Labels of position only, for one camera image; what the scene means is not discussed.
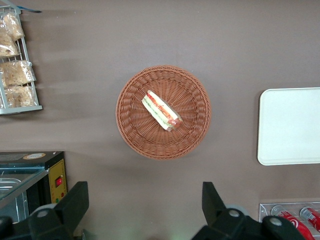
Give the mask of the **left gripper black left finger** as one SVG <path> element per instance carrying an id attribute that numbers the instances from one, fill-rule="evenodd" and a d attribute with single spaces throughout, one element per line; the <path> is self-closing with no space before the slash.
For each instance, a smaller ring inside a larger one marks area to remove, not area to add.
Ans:
<path id="1" fill-rule="evenodd" d="M 53 207 L 39 207 L 27 219 L 13 223 L 9 216 L 0 217 L 2 240 L 73 240 L 74 232 L 89 208 L 86 181 L 77 182 Z"/>

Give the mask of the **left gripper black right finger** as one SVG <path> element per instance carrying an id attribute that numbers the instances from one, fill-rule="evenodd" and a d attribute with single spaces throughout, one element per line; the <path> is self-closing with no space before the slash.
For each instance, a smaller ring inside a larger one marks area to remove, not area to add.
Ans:
<path id="1" fill-rule="evenodd" d="M 236 208 L 227 208 L 212 182 L 202 183 L 201 206 L 206 225 L 194 240 L 303 240 L 303 235 L 290 221 L 279 216 L 266 216 L 262 222 Z"/>

